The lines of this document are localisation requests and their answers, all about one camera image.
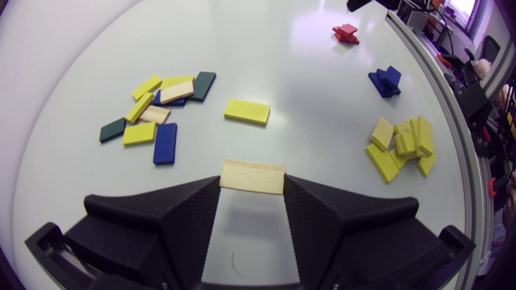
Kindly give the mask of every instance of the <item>window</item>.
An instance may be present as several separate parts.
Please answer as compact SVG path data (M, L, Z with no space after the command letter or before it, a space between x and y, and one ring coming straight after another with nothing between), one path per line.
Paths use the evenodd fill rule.
M480 0L447 0L444 14L470 34Z

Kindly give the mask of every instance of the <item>blue block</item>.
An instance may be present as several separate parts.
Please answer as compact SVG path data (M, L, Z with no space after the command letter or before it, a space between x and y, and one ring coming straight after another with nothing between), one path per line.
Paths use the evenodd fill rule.
M161 90L159 90L158 93L156 93L156 97L152 100L152 105L158 106L158 107L161 107L161 106L184 106L185 104L186 104L186 98L181 98L181 99L174 100L172 102L162 104L161 103Z
M176 123L158 125L154 144L154 164L174 164L177 135L178 125Z
M380 69L377 69L376 73L378 74L378 77L380 79L382 79L382 76L385 75L385 71L382 71ZM399 90L398 87L396 87L395 89L390 89L389 87L387 87L385 85L383 86L383 92L386 94L401 94L401 91Z
M382 98L390 98L393 96L392 93L385 93L383 91L383 84L377 73L369 73L368 76L371 79L371 81L373 82L373 84L375 84L375 87L378 90L378 92L380 93L380 96L382 96Z
M400 78L401 73L393 67L388 67L385 73L380 76L382 83L392 90L398 87Z

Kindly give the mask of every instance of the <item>metal frame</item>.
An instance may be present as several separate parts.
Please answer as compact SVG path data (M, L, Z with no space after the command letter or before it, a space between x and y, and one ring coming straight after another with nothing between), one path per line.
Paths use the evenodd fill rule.
M486 77L480 82L489 100L493 99L507 83L510 71L514 66L516 66L516 50L510 33L507 32L492 65L495 69L489 70Z
M477 157L466 120L434 56L428 53L417 36L395 13L388 11L385 21L405 43L428 78L454 140L464 189L464 233L477 245L468 263L459 271L455 289L471 289L480 260L486 253L485 249L489 249L491 240L493 204L487 198L486 184L482 182L485 176L490 175L489 163L485 158Z

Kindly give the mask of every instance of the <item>stacked blocks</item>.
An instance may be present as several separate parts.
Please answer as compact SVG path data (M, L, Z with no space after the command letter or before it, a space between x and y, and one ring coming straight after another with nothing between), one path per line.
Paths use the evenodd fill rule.
M394 135L396 146L389 148ZM375 165L385 183L389 183L399 170L413 158L419 158L417 168L424 177L432 170L437 155L434 153L432 125L422 116L410 116L406 123L392 126L380 118L370 137L373 142L365 152Z
M398 88L401 74L395 68L388 67L386 71L378 69L376 73L369 73L368 76L382 98L390 98L394 95L401 94Z
M216 74L200 72L193 75L166 77L163 80L153 75L133 91L136 104L124 118L109 123L101 128L99 141L105 143L123 136L122 144L155 142L155 164L173 164L175 162L175 143L178 131L176 123L165 124L171 112L163 106L184 106L187 98L203 102ZM138 124L127 126L127 122Z
M335 37L339 42L348 42L354 44L360 43L357 37L353 35L353 33L357 32L357 30L358 29L351 24L343 24L342 26L336 26L333 28Z

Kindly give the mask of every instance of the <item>red clamp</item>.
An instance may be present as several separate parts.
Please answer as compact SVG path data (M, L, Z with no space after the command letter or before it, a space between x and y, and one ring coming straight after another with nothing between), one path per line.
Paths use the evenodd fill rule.
M496 180L496 177L493 177L487 181L487 190L490 197L494 197L497 191L493 189L493 182Z
M486 138L486 140L489 142L491 141L491 136L489 136L489 132L487 132L487 128L486 126L484 126L482 128L482 133L484 134L484 137Z

